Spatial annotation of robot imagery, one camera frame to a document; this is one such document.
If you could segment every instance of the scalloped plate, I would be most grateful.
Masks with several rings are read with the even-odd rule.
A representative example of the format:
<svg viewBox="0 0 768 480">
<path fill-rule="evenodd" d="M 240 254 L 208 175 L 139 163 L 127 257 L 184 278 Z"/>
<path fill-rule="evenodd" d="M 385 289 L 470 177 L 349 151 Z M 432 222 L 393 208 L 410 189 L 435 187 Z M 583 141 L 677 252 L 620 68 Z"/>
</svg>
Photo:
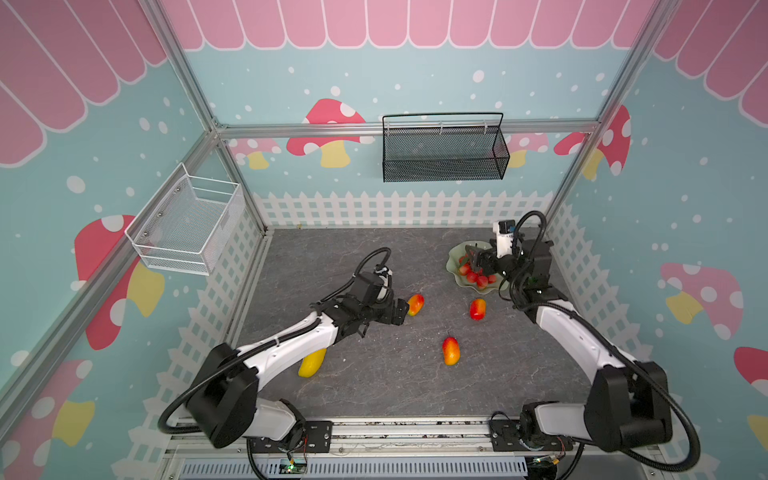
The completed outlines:
<svg viewBox="0 0 768 480">
<path fill-rule="evenodd" d="M 471 288 L 481 295 L 485 295 L 486 293 L 498 290 L 498 285 L 500 284 L 499 281 L 496 281 L 496 283 L 491 283 L 486 288 L 480 290 L 477 284 L 468 282 L 465 276 L 461 276 L 458 273 L 458 259 L 462 258 L 466 254 L 466 249 L 464 248 L 465 245 L 474 245 L 481 248 L 491 248 L 491 244 L 488 242 L 483 242 L 481 240 L 470 240 L 469 242 L 461 242 L 459 245 L 453 247 L 450 252 L 448 252 L 448 262 L 445 264 L 445 269 L 450 273 L 453 273 L 453 276 L 456 280 L 456 285 Z"/>
</svg>

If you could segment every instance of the bunch of red fruit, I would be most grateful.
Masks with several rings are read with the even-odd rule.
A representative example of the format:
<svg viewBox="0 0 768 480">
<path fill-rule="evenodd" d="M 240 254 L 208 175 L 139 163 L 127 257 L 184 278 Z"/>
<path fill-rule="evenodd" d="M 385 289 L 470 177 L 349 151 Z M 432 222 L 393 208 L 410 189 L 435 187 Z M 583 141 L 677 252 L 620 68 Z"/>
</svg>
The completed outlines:
<svg viewBox="0 0 768 480">
<path fill-rule="evenodd" d="M 458 273 L 461 276 L 466 276 L 468 282 L 477 283 L 480 290 L 486 288 L 490 283 L 496 283 L 496 275 L 485 276 L 483 275 L 482 268 L 477 272 L 472 270 L 469 255 L 464 255 L 458 259 Z"/>
</svg>

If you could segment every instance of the pink wall panel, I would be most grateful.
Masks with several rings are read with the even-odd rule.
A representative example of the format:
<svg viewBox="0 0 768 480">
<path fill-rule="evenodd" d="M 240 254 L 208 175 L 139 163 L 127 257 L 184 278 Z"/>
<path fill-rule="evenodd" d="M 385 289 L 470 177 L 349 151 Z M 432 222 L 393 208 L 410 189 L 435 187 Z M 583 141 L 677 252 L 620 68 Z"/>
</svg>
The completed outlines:
<svg viewBox="0 0 768 480">
<path fill-rule="evenodd" d="M 768 127 L 768 69 L 763 70 L 754 83 L 747 88 L 741 108 L 752 119 Z"/>
<path fill-rule="evenodd" d="M 328 39 L 337 47 L 359 47 L 366 42 L 365 0 L 325 0 Z"/>
<path fill-rule="evenodd" d="M 407 0 L 368 0 L 368 36 L 374 45 L 397 47 L 407 34 Z"/>
<path fill-rule="evenodd" d="M 0 166 L 18 164 L 45 144 L 45 132 L 13 98 L 0 88 Z"/>
<path fill-rule="evenodd" d="M 118 80 L 63 0 L 9 3 L 83 96 L 103 104 L 118 94 Z"/>
<path fill-rule="evenodd" d="M 197 27 L 189 2 L 187 0 L 162 0 L 162 2 L 181 46 L 187 50 L 202 48 L 203 35 Z"/>
<path fill-rule="evenodd" d="M 0 81 L 43 124 L 65 130 L 85 116 L 82 97 L 4 3 L 0 58 Z"/>
<path fill-rule="evenodd" d="M 448 38 L 451 0 L 411 0 L 408 35 L 419 47 L 437 47 Z"/>
<path fill-rule="evenodd" d="M 300 48 L 323 46 L 326 26 L 320 0 L 282 0 L 280 6 L 291 43 Z"/>
<path fill-rule="evenodd" d="M 118 77 L 134 82 L 144 75 L 147 71 L 144 59 L 109 2 L 68 0 L 68 3 Z"/>
<path fill-rule="evenodd" d="M 645 19 L 654 6 L 656 0 L 630 0 L 624 16 L 621 17 L 619 25 L 614 33 L 614 45 L 619 48 L 630 48 L 640 30 L 643 28 Z"/>
<path fill-rule="evenodd" d="M 537 47 L 557 48 L 571 36 L 581 2 L 575 0 L 541 0 L 531 43 Z"/>
<path fill-rule="evenodd" d="M 709 3 L 710 0 L 682 0 L 656 44 L 656 55 L 664 60 L 677 55 Z"/>
<path fill-rule="evenodd" d="M 457 47 L 478 47 L 491 29 L 493 0 L 453 0 L 451 42 Z"/>
<path fill-rule="evenodd" d="M 755 0 L 713 0 L 685 42 L 677 67 L 689 77 L 703 74 L 753 5 Z"/>
<path fill-rule="evenodd" d="M 286 40 L 277 0 L 235 0 L 248 41 L 257 48 L 279 48 Z"/>
<path fill-rule="evenodd" d="M 768 62 L 767 25 L 768 2 L 760 2 L 707 73 L 705 82 L 711 91 L 722 98 L 733 98 L 760 72 Z"/>
<path fill-rule="evenodd" d="M 580 48 L 605 45 L 614 34 L 627 0 L 586 0 L 571 38 Z"/>
<path fill-rule="evenodd" d="M 491 26 L 491 43 L 497 47 L 519 47 L 531 34 L 538 0 L 498 0 Z"/>
<path fill-rule="evenodd" d="M 190 0 L 200 30 L 215 48 L 236 49 L 245 44 L 232 0 Z"/>
<path fill-rule="evenodd" d="M 157 40 L 157 37 L 149 25 L 147 17 L 138 0 L 111 0 L 112 5 L 118 11 L 123 23 L 128 29 L 128 33 L 138 45 L 144 59 L 150 65 L 159 65 L 165 61 L 165 51 Z"/>
</svg>

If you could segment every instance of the marble-patterned surface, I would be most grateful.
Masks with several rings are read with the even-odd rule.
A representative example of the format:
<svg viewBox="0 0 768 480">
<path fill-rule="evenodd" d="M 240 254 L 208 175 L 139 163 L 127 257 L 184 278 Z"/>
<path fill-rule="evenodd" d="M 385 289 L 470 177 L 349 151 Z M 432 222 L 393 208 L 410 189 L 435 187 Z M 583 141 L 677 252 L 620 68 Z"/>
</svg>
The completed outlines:
<svg viewBox="0 0 768 480">
<path fill-rule="evenodd" d="M 267 399 L 290 400 L 307 416 L 516 415 L 524 402 L 584 402 L 589 382 L 576 362 L 524 314 L 484 295 L 488 313 L 476 322 L 478 295 L 445 271 L 448 251 L 466 240 L 488 240 L 490 228 L 277 230 L 239 343 L 293 325 L 308 305 L 343 285 L 357 263 L 378 247 L 392 248 L 395 294 L 425 297 L 424 309 L 402 326 L 372 323 L 366 338 L 328 348 L 312 378 L 300 363 L 264 387 Z M 565 290 L 557 268 L 553 284 Z M 443 362 L 442 342 L 454 336 L 462 358 Z"/>
</svg>

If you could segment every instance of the black mounting plate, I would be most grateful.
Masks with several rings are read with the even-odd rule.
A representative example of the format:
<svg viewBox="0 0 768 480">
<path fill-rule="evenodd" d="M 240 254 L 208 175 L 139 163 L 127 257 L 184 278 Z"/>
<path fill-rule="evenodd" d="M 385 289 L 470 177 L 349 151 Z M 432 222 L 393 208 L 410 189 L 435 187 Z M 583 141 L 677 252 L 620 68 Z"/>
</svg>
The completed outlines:
<svg viewBox="0 0 768 480">
<path fill-rule="evenodd" d="M 306 452 L 328 453 L 331 449 L 331 435 L 333 434 L 333 422 L 307 422 L 306 423 Z M 253 453 L 283 453 L 277 448 L 277 442 L 267 437 L 250 437 L 251 451 Z M 296 453 L 303 453 L 304 447 L 299 447 Z"/>
<path fill-rule="evenodd" d="M 520 442 L 520 432 L 518 431 L 518 420 L 491 420 L 491 444 L 494 452 L 530 452 L 531 449 Z M 561 449 L 558 437 L 552 436 L 550 439 L 550 448 L 544 447 L 542 451 L 559 452 Z M 574 444 L 568 437 L 560 437 L 565 446 L 565 451 L 570 452 L 574 449 Z"/>
</svg>

